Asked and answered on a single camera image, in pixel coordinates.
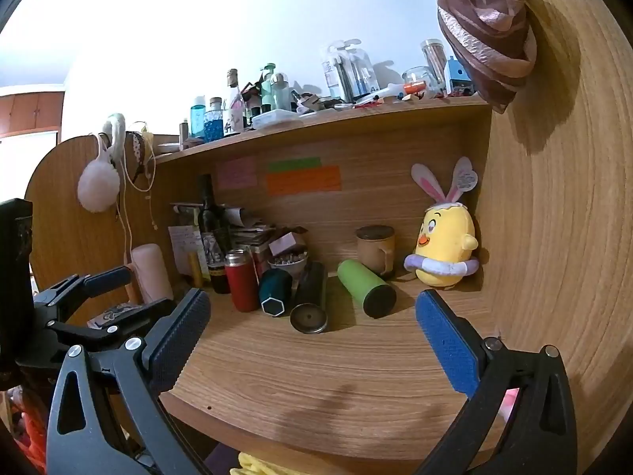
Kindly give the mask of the clear plastic packaged item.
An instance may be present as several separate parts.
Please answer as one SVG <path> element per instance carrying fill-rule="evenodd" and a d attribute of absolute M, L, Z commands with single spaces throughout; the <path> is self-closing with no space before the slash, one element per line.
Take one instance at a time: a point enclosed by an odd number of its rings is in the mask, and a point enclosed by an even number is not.
<path fill-rule="evenodd" d="M 338 40 L 328 45 L 322 63 L 330 98 L 355 103 L 380 89 L 373 64 L 359 39 Z"/>

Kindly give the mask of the orange sticky note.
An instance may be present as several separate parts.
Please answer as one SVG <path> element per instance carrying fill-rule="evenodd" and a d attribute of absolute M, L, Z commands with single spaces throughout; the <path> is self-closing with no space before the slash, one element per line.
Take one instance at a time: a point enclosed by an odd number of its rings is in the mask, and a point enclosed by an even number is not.
<path fill-rule="evenodd" d="M 266 191 L 269 196 L 340 190 L 341 174 L 340 168 L 336 165 L 294 169 L 294 171 L 266 175 Z"/>

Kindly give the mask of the teal hexagonal cup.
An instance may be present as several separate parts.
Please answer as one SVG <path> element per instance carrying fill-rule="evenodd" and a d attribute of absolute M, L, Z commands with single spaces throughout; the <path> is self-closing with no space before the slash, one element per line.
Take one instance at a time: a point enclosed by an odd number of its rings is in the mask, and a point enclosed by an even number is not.
<path fill-rule="evenodd" d="M 271 268 L 260 281 L 259 297 L 262 311 L 272 317 L 285 314 L 292 304 L 293 278 L 288 271 Z"/>

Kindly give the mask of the green sticky note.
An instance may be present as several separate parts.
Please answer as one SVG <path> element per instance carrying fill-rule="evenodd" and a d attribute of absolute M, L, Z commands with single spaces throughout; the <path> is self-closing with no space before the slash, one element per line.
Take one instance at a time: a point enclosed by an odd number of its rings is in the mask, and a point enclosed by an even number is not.
<path fill-rule="evenodd" d="M 267 172 L 270 174 L 285 173 L 301 171 L 302 169 L 318 168 L 321 166 L 322 161 L 319 157 L 285 159 L 268 163 Z"/>

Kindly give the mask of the red thermos bottle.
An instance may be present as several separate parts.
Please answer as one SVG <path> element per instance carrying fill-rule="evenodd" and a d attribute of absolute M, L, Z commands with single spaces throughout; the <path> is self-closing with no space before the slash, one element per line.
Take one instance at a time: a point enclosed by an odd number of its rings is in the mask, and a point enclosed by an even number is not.
<path fill-rule="evenodd" d="M 226 276 L 235 308 L 240 312 L 258 310 L 258 277 L 251 254 L 247 250 L 235 249 L 226 254 Z"/>

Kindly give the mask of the white bowl with items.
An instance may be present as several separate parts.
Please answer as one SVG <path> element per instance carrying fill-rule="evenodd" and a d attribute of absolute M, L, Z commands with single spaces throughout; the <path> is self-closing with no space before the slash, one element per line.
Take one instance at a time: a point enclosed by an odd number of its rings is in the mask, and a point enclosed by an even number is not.
<path fill-rule="evenodd" d="M 268 261 L 273 269 L 286 271 L 294 280 L 298 280 L 308 265 L 309 253 L 307 250 L 288 251 L 274 256 Z"/>

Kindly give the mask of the yellow cloth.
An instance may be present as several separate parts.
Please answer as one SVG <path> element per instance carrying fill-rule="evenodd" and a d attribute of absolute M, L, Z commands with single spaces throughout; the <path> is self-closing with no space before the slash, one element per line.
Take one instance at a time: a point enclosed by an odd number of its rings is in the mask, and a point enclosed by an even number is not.
<path fill-rule="evenodd" d="M 245 452 L 238 454 L 237 462 L 238 466 L 229 470 L 231 475 L 303 475 L 296 469 L 269 463 Z"/>

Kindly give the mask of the dark wine bottle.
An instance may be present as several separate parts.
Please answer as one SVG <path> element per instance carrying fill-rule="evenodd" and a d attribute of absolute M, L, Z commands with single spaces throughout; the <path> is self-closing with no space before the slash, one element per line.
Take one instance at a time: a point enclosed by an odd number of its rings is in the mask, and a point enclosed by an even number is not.
<path fill-rule="evenodd" d="M 226 275 L 226 254 L 232 249 L 229 225 L 224 210 L 214 199 L 214 186 L 210 174 L 199 177 L 203 207 L 199 212 L 199 229 L 203 239 L 210 283 L 218 294 L 228 294 L 229 279 Z"/>

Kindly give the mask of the clear tall jar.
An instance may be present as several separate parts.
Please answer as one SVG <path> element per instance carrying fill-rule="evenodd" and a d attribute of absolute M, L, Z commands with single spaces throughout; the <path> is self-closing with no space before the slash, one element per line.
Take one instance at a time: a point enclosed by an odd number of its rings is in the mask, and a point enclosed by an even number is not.
<path fill-rule="evenodd" d="M 446 89 L 444 78 L 444 69 L 446 65 L 446 56 L 443 43 L 438 39 L 428 39 L 421 43 L 421 50 L 426 58 L 429 68 L 434 72 L 434 76 L 439 83 L 441 89 Z"/>

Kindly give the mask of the brown knotted curtain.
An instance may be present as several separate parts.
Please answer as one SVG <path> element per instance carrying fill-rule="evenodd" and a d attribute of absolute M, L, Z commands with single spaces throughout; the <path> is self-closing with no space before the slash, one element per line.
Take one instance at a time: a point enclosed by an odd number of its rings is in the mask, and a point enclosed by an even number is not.
<path fill-rule="evenodd" d="M 475 89 L 502 114 L 538 54 L 528 0 L 438 0 L 440 29 Z"/>

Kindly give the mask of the green cup black base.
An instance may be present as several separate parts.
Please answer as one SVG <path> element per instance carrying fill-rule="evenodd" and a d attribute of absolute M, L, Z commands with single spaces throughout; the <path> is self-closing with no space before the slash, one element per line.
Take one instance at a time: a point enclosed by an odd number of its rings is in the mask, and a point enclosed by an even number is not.
<path fill-rule="evenodd" d="M 367 316 L 381 319 L 395 307 L 397 293 L 393 286 L 358 260 L 343 260 L 337 268 L 337 276 Z"/>

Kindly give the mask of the teal plastic bottle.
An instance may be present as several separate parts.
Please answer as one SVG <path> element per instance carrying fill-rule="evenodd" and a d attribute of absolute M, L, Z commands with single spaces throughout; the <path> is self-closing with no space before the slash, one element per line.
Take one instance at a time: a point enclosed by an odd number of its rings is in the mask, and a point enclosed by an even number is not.
<path fill-rule="evenodd" d="M 195 139 L 204 138 L 204 117 L 206 114 L 205 97 L 196 97 L 190 109 L 190 134 Z"/>

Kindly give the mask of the yellow chick plush toy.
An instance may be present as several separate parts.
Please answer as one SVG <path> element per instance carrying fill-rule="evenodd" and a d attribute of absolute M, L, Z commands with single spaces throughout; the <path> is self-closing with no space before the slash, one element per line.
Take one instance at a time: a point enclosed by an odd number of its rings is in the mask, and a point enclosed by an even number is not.
<path fill-rule="evenodd" d="M 413 181 L 434 200 L 425 210 L 412 254 L 404 269 L 435 289 L 449 289 L 479 270 L 473 252 L 479 248 L 471 213 L 460 198 L 476 188 L 479 176 L 469 158 L 455 164 L 449 192 L 444 193 L 430 169 L 421 163 L 411 167 Z"/>

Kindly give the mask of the white plastic box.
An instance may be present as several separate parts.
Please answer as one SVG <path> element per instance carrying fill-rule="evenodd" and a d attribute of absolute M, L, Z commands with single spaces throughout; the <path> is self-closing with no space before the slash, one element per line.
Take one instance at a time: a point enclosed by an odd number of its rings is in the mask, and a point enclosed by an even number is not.
<path fill-rule="evenodd" d="M 251 127 L 253 130 L 261 130 L 264 127 L 271 127 L 272 125 L 282 124 L 282 122 L 295 121 L 299 118 L 297 113 L 291 112 L 285 109 L 273 109 L 269 112 L 254 116 L 251 121 Z"/>

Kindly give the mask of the blue pencil sharpener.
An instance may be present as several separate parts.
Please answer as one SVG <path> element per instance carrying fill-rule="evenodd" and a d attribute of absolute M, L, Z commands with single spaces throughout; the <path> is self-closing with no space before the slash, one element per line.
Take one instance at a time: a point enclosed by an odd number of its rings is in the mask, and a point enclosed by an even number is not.
<path fill-rule="evenodd" d="M 471 97 L 476 89 L 466 69 L 453 56 L 446 60 L 444 67 L 446 93 L 450 97 Z"/>

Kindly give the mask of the blue patterned bottle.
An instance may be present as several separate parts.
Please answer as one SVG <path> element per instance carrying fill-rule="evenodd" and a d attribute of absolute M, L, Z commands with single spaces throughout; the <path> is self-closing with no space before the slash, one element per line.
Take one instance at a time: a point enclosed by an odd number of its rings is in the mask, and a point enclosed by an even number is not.
<path fill-rule="evenodd" d="M 207 143 L 218 141 L 224 136 L 222 98 L 213 97 L 209 100 L 209 106 L 204 115 L 203 132 Z"/>

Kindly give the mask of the pink sticky note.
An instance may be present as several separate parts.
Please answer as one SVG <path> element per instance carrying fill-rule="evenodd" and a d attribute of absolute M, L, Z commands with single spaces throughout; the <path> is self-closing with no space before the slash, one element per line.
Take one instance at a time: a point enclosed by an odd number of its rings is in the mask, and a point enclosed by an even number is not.
<path fill-rule="evenodd" d="M 253 188 L 258 185 L 255 157 L 243 157 L 217 166 L 218 188 L 221 191 Z"/>

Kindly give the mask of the black cylindrical tumbler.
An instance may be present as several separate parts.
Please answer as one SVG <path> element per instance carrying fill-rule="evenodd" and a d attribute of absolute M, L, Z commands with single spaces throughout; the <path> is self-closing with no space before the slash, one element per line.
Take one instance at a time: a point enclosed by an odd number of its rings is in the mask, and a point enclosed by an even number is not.
<path fill-rule="evenodd" d="M 303 271 L 290 313 L 292 327 L 306 334 L 322 333 L 327 328 L 327 271 L 322 263 L 311 262 Z"/>

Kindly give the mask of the brown mug with lid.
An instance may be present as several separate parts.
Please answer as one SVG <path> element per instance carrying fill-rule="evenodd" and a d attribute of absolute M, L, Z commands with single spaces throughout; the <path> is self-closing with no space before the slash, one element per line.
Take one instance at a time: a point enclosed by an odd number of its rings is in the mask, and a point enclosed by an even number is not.
<path fill-rule="evenodd" d="M 395 230 L 388 225 L 367 225 L 355 231 L 357 260 L 382 279 L 394 274 Z"/>

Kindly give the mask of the white paper sheet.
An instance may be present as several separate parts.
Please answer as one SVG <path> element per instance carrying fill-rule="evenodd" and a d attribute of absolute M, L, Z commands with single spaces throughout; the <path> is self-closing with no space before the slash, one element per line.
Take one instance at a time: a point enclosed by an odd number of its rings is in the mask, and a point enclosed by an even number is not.
<path fill-rule="evenodd" d="M 210 275 L 202 235 L 199 229 L 193 225 L 170 226 L 169 239 L 171 240 L 177 271 L 183 276 L 192 275 L 189 254 L 193 252 L 199 260 L 199 267 L 201 268 L 203 279 L 209 281 Z"/>

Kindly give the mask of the white fluffy pom-pom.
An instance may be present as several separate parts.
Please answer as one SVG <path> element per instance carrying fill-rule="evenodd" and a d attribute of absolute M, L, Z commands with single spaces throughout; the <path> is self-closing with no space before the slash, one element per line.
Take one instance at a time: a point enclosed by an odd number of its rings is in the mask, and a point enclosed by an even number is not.
<path fill-rule="evenodd" d="M 77 183 L 81 207 L 91 213 L 104 212 L 116 204 L 120 191 L 120 177 L 101 134 L 97 141 L 98 155 L 86 165 Z"/>

